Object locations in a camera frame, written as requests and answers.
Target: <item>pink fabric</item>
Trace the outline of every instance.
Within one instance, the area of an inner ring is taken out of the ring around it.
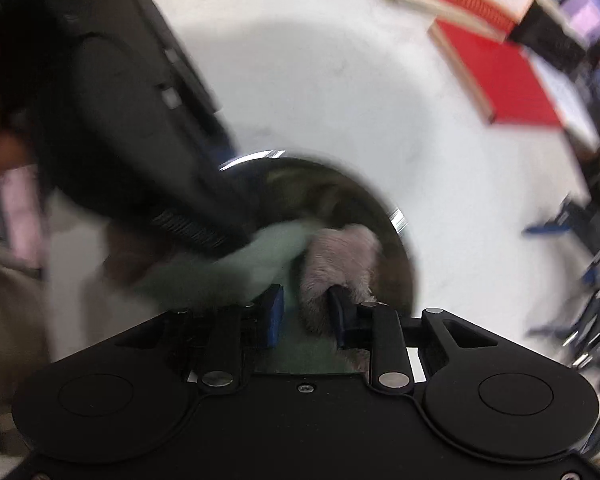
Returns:
[[[25,166],[7,171],[2,178],[0,197],[11,251],[30,267],[41,269],[46,244],[36,167]]]
[[[300,283],[300,316],[312,333],[331,330],[324,293],[330,286],[349,289],[351,301],[372,301],[371,274],[381,250],[376,235],[362,225],[321,229],[307,250]]]

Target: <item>metal rivet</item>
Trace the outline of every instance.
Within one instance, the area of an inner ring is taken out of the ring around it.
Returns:
[[[378,377],[378,382],[386,388],[403,388],[409,384],[409,377],[400,372],[387,372]]]
[[[314,392],[315,388],[312,384],[309,383],[302,383],[298,385],[298,391],[301,394],[312,394]]]
[[[213,372],[204,374],[202,376],[202,382],[212,388],[222,388],[223,386],[228,386],[233,383],[234,377],[228,372],[214,370]]]
[[[174,88],[167,88],[162,91],[162,100],[164,104],[166,104],[170,110],[177,108],[182,104],[182,100],[180,99],[180,95]]]
[[[169,63],[171,63],[171,64],[176,63],[180,60],[180,57],[178,56],[176,51],[173,50],[172,48],[168,48],[167,50],[165,50],[164,55],[167,57],[167,59],[169,60]]]

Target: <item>metal screw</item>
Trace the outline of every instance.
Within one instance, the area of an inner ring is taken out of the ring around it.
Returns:
[[[222,388],[223,386],[228,386],[233,383],[234,377],[228,372],[214,370],[213,372],[204,374],[202,376],[202,382],[212,388]]]
[[[312,394],[315,388],[309,383],[302,383],[298,385],[298,391],[301,394]]]

